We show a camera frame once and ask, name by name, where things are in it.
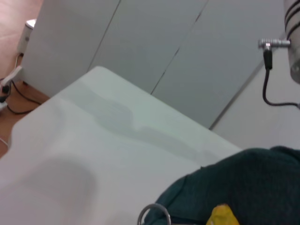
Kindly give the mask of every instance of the cabinet door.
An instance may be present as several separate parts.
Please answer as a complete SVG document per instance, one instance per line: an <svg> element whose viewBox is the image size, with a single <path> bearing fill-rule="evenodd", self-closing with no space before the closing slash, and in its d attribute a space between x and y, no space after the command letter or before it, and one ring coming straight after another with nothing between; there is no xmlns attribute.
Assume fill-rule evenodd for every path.
<svg viewBox="0 0 300 225"><path fill-rule="evenodd" d="M119 0L44 0L23 79L53 96L88 71Z"/></svg>
<svg viewBox="0 0 300 225"><path fill-rule="evenodd" d="M153 94L209 128L283 32L282 0L210 0Z"/></svg>
<svg viewBox="0 0 300 225"><path fill-rule="evenodd" d="M94 58L151 92L206 0L122 0Z"/></svg>

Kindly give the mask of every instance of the yellow object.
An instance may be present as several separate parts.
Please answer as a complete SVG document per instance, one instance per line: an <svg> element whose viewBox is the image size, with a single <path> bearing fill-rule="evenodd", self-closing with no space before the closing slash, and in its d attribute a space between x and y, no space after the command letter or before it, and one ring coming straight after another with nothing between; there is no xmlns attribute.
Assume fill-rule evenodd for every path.
<svg viewBox="0 0 300 225"><path fill-rule="evenodd" d="M212 210L206 225L240 225L230 207L226 204L218 205Z"/></svg>

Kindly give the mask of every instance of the key ring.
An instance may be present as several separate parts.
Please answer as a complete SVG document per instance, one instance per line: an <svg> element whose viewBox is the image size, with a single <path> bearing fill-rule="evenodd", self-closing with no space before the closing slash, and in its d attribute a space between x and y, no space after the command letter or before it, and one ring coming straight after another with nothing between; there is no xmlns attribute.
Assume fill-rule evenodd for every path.
<svg viewBox="0 0 300 225"><path fill-rule="evenodd" d="M140 215L139 215L139 218L137 219L137 225L142 225L142 218L145 214L145 212L151 208L157 208L161 211L163 211L163 213L165 214L166 216L166 219L167 219L167 225L171 225L171 216L170 214L168 213L168 210L161 204L150 204L150 205L147 205L145 208L143 208L143 210L141 211Z"/></svg>

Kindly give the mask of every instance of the green cloth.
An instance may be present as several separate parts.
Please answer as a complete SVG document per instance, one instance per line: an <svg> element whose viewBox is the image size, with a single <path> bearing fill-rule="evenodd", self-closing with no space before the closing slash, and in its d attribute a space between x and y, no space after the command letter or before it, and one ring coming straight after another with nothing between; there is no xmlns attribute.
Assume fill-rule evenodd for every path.
<svg viewBox="0 0 300 225"><path fill-rule="evenodd" d="M177 180L157 203L174 224L204 225L224 203L241 225L300 224L300 151L242 151ZM145 225L166 225L166 219L152 209Z"/></svg>

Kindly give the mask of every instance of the white tabletop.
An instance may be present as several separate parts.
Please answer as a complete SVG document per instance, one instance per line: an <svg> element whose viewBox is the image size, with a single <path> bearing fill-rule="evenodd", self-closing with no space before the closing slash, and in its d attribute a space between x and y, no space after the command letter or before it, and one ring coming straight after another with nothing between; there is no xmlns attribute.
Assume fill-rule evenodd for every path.
<svg viewBox="0 0 300 225"><path fill-rule="evenodd" d="M134 225L175 180L238 151L97 67L14 126L1 223Z"/></svg>

